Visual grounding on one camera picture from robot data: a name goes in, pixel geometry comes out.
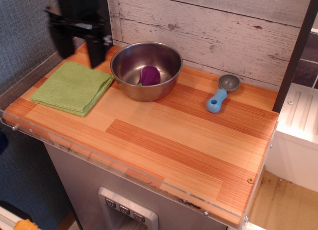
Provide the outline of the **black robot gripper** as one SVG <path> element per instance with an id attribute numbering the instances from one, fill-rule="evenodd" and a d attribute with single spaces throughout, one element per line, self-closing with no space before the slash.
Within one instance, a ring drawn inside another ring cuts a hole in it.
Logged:
<path id="1" fill-rule="evenodd" d="M 105 0 L 58 0 L 47 6 L 49 30 L 63 59 L 75 53 L 73 37 L 85 38 L 90 65 L 96 68 L 105 60 Z"/>

